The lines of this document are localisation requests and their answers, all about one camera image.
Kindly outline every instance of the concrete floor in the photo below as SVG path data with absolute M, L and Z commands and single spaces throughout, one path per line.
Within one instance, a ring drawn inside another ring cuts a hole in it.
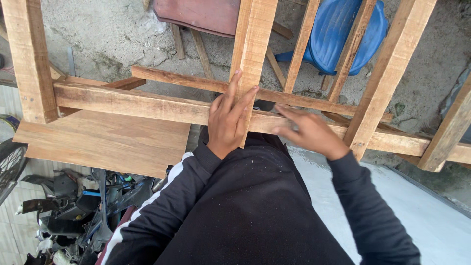
M 466 0 L 438 0 L 412 59 L 396 88 L 387 111 L 395 114 L 392 124 L 409 133 L 437 128 L 438 109 L 471 57 L 471 4 Z M 391 24 L 400 0 L 384 0 Z M 298 35 L 305 7 L 279 0 L 275 21 Z M 64 73 L 69 72 L 67 47 L 73 48 L 76 75 L 99 81 L 117 81 L 130 76 L 134 64 L 181 74 L 204 77 L 193 39 L 182 31 L 186 58 L 178 60 L 169 25 L 159 22 L 141 0 L 42 0 L 49 59 Z M 212 71 L 217 80 L 227 80 L 234 40 L 202 33 Z M 287 40 L 272 33 L 269 45 L 275 54 L 293 50 L 296 37 Z M 0 40 L 0 53 L 8 57 L 8 43 Z M 357 105 L 373 70 L 379 50 L 356 76 L 347 79 L 342 100 Z M 286 74 L 289 63 L 280 63 Z M 0 78 L 14 79 L 0 72 Z M 293 93 L 325 99 L 322 77 L 310 64 L 301 65 Z M 268 61 L 260 87 L 280 91 Z M 139 89 L 161 95 L 210 101 L 211 92 L 176 85 L 148 82 Z M 395 155 L 367 151 L 364 161 L 397 166 L 404 163 Z

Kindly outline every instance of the finger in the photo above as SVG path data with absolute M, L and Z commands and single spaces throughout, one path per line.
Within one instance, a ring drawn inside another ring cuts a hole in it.
M 272 133 L 284 137 L 297 145 L 301 142 L 301 136 L 289 127 L 275 127 L 272 129 Z
M 209 108 L 209 115 L 213 114 L 218 110 L 219 105 L 221 104 L 222 100 L 224 99 L 224 94 L 219 95 L 211 104 L 211 108 Z
M 253 98 L 259 89 L 260 88 L 258 86 L 254 86 L 252 89 L 248 90 L 247 93 L 235 104 L 227 118 L 230 121 L 236 122 L 242 112 L 247 109 L 249 103 L 253 101 Z
M 275 104 L 275 109 L 281 113 L 283 116 L 287 117 L 288 119 L 294 121 L 294 122 L 297 122 L 299 121 L 299 118 L 302 116 L 302 114 L 304 112 L 301 111 L 298 112 L 298 111 L 295 111 L 293 108 L 287 108 L 287 105 L 285 104 L 279 104 L 279 103 L 276 103 Z
M 224 100 L 222 107 L 225 111 L 229 112 L 232 107 L 232 102 L 234 102 L 234 97 L 236 96 L 237 88 L 239 87 L 239 80 L 242 76 L 242 70 L 236 70 L 234 75 L 231 78 L 231 82 L 229 83 L 229 87 L 226 91 L 226 99 Z
M 237 128 L 235 129 L 236 136 L 243 136 L 245 133 L 245 118 L 247 117 L 247 110 L 243 110 L 237 121 Z

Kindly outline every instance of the wooden frame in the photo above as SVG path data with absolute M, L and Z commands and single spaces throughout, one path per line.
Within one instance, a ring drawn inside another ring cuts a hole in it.
M 461 122 L 462 117 L 466 117 L 467 126 L 470 123 L 470 79 L 458 95 L 462 99 L 457 99 L 433 140 L 410 135 L 380 123 L 391 121 L 392 115 L 384 111 L 420 39 L 435 2 L 436 0 L 401 2 L 370 82 L 359 106 L 355 107 L 336 103 L 334 96 L 329 101 L 291 94 L 319 5 L 319 0 L 309 0 L 293 60 L 283 82 L 284 92 L 261 89 L 256 97 L 324 111 L 327 117 L 337 120 L 328 122 L 329 127 L 350 145 L 358 160 L 368 148 L 393 152 L 404 157 L 422 157 L 418 164 L 426 170 L 436 171 L 446 160 L 471 164 L 471 145 L 458 143 L 462 131 L 457 130 L 458 127 L 466 125 Z M 374 0 L 364 0 L 362 4 L 338 63 L 339 73 L 334 80 L 332 89 L 335 91 L 331 91 L 332 95 L 340 92 L 339 89 L 345 82 L 374 3 Z M 22 98 L 25 97 L 22 100 L 25 121 L 43 124 L 53 122 L 57 119 L 59 107 L 206 125 L 210 103 L 127 89 L 139 86 L 145 79 L 218 92 L 227 89 L 227 82 L 140 66 L 132 67 L 133 79 L 111 83 L 105 87 L 79 84 L 73 82 L 73 79 L 52 81 L 42 29 L 40 0 L 4 0 L 2 4 L 15 69 L 17 73 L 21 73 L 17 79 L 20 94 Z M 267 47 L 276 5 L 277 0 L 241 1 L 230 70 L 230 76 L 239 68 L 243 70 L 237 90 L 238 98 L 254 85 L 258 85 L 265 55 L 270 63 L 275 63 L 273 53 Z M 194 37 L 196 40 L 200 39 L 197 34 L 194 34 Z M 291 125 L 290 121 L 277 114 L 252 111 L 252 108 L 249 110 L 251 113 L 246 119 L 247 131 L 270 133 L 271 128 L 276 125 Z M 353 118 L 347 121 L 340 114 Z

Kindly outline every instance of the blue plastic chair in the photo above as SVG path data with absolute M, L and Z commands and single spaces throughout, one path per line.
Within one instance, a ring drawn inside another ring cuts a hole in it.
M 361 0 L 326 0 L 319 7 L 303 62 L 312 64 L 321 75 L 335 75 L 335 67 L 347 41 Z M 349 75 L 357 75 L 373 57 L 386 36 L 388 20 L 384 17 L 384 3 L 377 1 L 370 22 L 353 60 Z M 289 62 L 293 51 L 275 55 L 278 62 Z

